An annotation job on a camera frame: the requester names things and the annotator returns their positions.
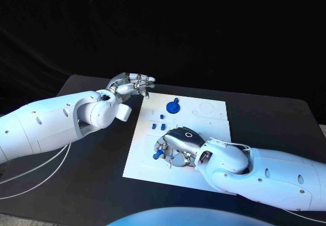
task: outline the blue knob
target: blue knob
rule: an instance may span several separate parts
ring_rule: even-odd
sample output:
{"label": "blue knob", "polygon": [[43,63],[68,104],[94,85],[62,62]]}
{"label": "blue knob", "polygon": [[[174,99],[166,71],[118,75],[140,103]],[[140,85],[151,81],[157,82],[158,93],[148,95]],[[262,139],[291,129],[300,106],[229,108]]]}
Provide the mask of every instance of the blue knob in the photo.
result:
{"label": "blue knob", "polygon": [[176,114],[180,111],[179,99],[176,98],[173,102],[167,103],[166,110],[170,114]]}
{"label": "blue knob", "polygon": [[158,159],[161,154],[163,154],[163,150],[160,149],[157,153],[153,155],[153,159]]}

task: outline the black backdrop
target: black backdrop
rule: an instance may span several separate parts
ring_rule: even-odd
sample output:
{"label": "black backdrop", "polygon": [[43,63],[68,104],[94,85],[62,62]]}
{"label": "black backdrop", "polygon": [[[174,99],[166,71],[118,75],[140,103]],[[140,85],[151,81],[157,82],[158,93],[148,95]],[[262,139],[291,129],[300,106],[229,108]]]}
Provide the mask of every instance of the black backdrop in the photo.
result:
{"label": "black backdrop", "polygon": [[0,113],[53,97],[70,74],[303,99],[326,124],[319,6],[0,2]]}

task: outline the table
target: table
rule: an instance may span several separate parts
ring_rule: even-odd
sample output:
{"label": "table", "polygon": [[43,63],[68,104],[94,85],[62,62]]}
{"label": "table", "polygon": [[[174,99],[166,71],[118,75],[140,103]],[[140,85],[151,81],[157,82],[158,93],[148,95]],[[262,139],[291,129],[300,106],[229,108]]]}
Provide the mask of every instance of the table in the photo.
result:
{"label": "table", "polygon": [[[108,81],[73,75],[57,96],[104,89]],[[304,101],[160,84],[150,92],[225,101],[232,142],[326,162],[326,139]],[[127,122],[115,119],[108,128],[72,143],[65,163],[50,180],[26,194],[0,200],[0,213],[60,225],[102,226],[140,211],[189,206],[239,213],[275,225],[316,225],[239,195],[122,177],[141,100],[143,96],[132,96],[125,102],[132,108]],[[57,150],[13,160],[3,179],[37,166],[56,153]],[[57,167],[63,155],[29,175],[0,185],[0,197],[34,186]],[[326,220],[321,212],[298,213]]]}

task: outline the robotic arm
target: robotic arm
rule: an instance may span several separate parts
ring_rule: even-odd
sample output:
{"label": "robotic arm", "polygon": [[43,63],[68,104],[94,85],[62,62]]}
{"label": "robotic arm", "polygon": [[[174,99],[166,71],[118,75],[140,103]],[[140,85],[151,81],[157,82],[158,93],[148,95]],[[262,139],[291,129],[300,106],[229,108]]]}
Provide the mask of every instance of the robotic arm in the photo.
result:
{"label": "robotic arm", "polygon": [[193,167],[218,191],[285,210],[326,211],[326,164],[212,137],[205,141],[186,127],[167,131],[154,151],[154,159]]}
{"label": "robotic arm", "polygon": [[56,150],[104,129],[114,118],[127,121],[131,95],[148,98],[154,78],[121,73],[107,88],[36,101],[0,118],[0,164],[20,156]]}

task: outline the white board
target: white board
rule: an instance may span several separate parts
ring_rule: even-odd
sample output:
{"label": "white board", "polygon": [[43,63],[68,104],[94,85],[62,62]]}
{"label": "white board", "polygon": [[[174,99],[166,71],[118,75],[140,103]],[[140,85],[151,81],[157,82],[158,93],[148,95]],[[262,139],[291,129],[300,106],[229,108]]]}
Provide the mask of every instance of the white board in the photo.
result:
{"label": "white board", "polygon": [[[166,104],[174,98],[179,99],[180,111],[170,114]],[[170,167],[164,159],[153,159],[157,139],[170,129],[183,126],[197,132],[205,140],[213,137],[231,142],[225,102],[150,93],[150,99],[144,99],[141,104],[122,177],[218,192],[193,167]]]}

